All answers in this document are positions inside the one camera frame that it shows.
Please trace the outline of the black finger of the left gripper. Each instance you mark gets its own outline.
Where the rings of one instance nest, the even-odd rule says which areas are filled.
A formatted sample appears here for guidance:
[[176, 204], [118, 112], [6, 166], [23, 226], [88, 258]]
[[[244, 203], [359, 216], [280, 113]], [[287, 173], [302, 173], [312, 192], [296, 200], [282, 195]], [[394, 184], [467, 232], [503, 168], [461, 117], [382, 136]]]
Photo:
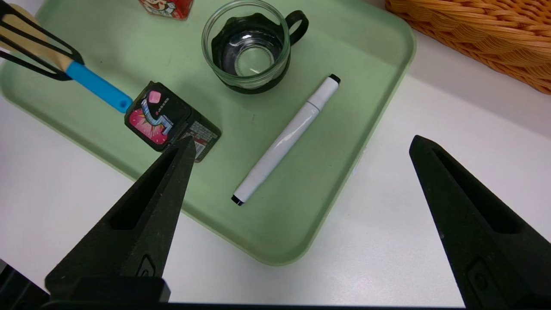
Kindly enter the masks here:
[[50, 51], [49, 44], [48, 37], [43, 33], [22, 36], [16, 33], [2, 33], [1, 47], [7, 51], [2, 51], [1, 57], [47, 78], [61, 82], [70, 81], [71, 77], [44, 55]]
[[1, 3], [1, 47], [26, 55], [47, 69], [67, 69], [72, 62], [84, 64], [77, 50], [14, 3]]

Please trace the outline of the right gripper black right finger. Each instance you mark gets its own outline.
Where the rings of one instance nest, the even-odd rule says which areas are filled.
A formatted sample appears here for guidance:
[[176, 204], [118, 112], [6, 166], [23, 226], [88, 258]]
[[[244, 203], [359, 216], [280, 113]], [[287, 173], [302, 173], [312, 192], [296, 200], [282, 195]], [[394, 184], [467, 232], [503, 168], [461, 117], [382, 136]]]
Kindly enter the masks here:
[[548, 310], [549, 241], [434, 141], [409, 155], [465, 306]]

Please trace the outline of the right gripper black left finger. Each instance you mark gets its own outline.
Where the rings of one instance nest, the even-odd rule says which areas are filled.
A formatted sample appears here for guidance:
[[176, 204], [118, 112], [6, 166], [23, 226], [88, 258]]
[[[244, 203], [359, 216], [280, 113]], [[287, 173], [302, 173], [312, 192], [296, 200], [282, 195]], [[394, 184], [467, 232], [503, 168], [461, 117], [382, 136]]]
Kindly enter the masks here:
[[45, 278], [54, 301], [167, 302], [163, 272], [195, 160], [164, 151]]

